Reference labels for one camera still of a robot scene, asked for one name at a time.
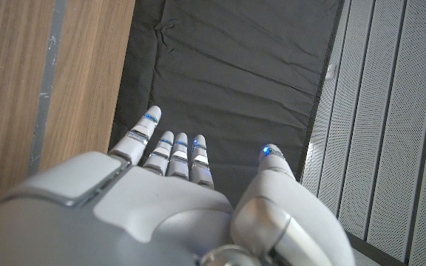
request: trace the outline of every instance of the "wood grain surface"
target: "wood grain surface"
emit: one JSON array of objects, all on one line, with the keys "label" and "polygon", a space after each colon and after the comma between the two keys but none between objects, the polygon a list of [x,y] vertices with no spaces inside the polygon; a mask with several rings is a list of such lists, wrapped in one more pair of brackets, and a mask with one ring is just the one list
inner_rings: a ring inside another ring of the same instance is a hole
[{"label": "wood grain surface", "polygon": [[0,0],[0,195],[26,178],[53,0]]},{"label": "wood grain surface", "polygon": [[67,1],[40,170],[107,151],[134,3]]}]

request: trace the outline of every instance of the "black cloth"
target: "black cloth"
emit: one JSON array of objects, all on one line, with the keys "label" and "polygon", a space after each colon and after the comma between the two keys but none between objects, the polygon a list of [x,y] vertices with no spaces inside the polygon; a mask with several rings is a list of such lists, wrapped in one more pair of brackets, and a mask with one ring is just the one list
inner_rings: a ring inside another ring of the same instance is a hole
[{"label": "black cloth", "polygon": [[137,0],[111,145],[157,105],[145,155],[166,130],[185,132],[190,145],[203,134],[215,188],[233,205],[267,143],[296,174],[340,8],[340,0]]}]

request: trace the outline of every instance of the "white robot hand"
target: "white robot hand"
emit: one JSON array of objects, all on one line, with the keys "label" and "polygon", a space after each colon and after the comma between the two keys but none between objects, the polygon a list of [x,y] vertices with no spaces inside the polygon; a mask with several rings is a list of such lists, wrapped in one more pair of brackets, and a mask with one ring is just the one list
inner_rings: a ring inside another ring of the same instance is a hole
[{"label": "white robot hand", "polygon": [[0,201],[0,265],[353,265],[344,230],[267,145],[236,210],[214,190],[202,135],[151,107],[109,155],[78,155]]}]

